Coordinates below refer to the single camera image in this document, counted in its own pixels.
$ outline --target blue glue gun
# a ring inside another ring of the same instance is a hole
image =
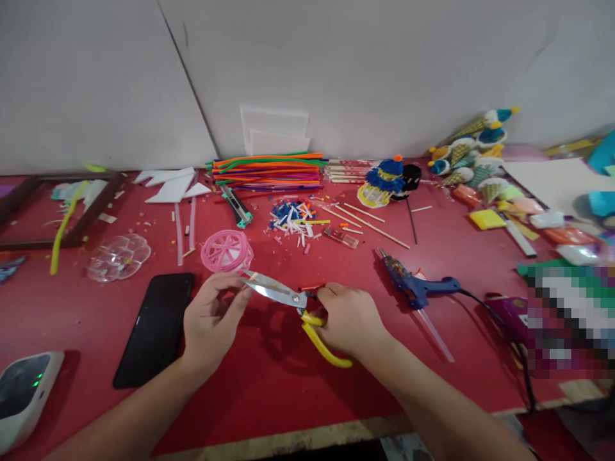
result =
[[[448,293],[458,293],[461,284],[453,277],[445,277],[439,282],[428,282],[411,275],[406,268],[393,256],[388,255],[383,249],[382,262],[386,267],[393,283],[408,298],[408,304],[415,310],[422,309],[429,305],[427,296],[429,294],[445,295]]]

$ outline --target white wall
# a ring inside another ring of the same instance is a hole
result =
[[[543,147],[615,122],[612,0],[162,5],[227,155],[240,104],[308,110],[312,149],[355,158],[420,155],[489,108],[521,106],[509,140]]]
[[[0,174],[214,155],[155,0],[0,2]]]

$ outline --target power cord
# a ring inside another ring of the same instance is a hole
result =
[[[508,335],[511,337],[512,339],[512,343],[514,345],[514,348],[517,352],[517,355],[519,355],[519,359],[521,360],[521,365],[523,366],[523,380],[525,382],[525,392],[527,393],[527,399],[528,399],[528,411],[530,413],[533,413],[536,411],[536,397],[534,396],[534,389],[532,388],[532,380],[530,378],[530,370],[527,366],[527,357],[525,356],[525,354],[523,353],[523,348],[521,347],[521,344],[519,343],[519,341],[517,341],[513,330],[510,328],[510,326],[502,319],[502,317],[500,317],[492,308],[490,308],[487,304],[485,304],[480,298],[474,296],[472,293],[470,293],[467,290],[461,289],[459,290],[459,292],[462,295],[468,296],[469,298],[472,298],[473,300],[475,300],[477,303],[479,303],[481,306],[483,306],[485,309],[487,309],[487,312],[489,313],[489,315],[508,333]]]

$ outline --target black phone screen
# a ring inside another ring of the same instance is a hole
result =
[[[193,285],[192,273],[157,275],[149,282],[114,388],[139,387],[175,361]]]

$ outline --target scissors blade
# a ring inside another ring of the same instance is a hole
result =
[[[283,285],[271,286],[269,284],[262,284],[256,282],[255,280],[247,279],[244,279],[243,283],[248,285],[255,292],[265,296],[266,298],[298,309],[302,309],[303,311],[305,310],[308,303],[306,296],[302,296],[301,294],[296,293],[291,289],[284,287]]]

